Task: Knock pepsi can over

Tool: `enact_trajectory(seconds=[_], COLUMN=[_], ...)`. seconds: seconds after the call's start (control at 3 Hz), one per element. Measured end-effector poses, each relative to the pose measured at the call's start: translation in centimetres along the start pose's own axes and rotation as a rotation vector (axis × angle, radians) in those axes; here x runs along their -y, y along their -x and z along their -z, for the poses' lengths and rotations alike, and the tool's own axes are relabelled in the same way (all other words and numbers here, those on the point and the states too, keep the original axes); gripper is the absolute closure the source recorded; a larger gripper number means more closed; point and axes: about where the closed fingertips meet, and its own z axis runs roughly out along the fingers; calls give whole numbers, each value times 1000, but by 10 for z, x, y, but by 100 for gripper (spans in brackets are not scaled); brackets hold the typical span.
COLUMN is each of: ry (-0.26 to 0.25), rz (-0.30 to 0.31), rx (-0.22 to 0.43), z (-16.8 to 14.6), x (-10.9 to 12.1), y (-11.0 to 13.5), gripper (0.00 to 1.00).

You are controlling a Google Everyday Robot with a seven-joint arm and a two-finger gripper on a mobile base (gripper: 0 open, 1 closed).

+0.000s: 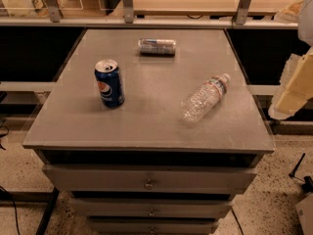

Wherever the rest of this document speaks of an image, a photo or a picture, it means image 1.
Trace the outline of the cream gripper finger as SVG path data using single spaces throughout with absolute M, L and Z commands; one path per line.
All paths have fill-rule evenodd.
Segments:
M 291 54 L 286 61 L 268 114 L 277 120 L 293 117 L 312 98 L 313 48 L 310 48 L 305 55 Z

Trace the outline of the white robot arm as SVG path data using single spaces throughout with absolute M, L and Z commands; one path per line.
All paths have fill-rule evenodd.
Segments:
M 310 46 L 303 56 L 291 54 L 283 69 L 268 114 L 273 119 L 293 117 L 313 98 L 313 0 L 298 0 L 276 15 L 278 21 L 297 20 L 298 38 Z

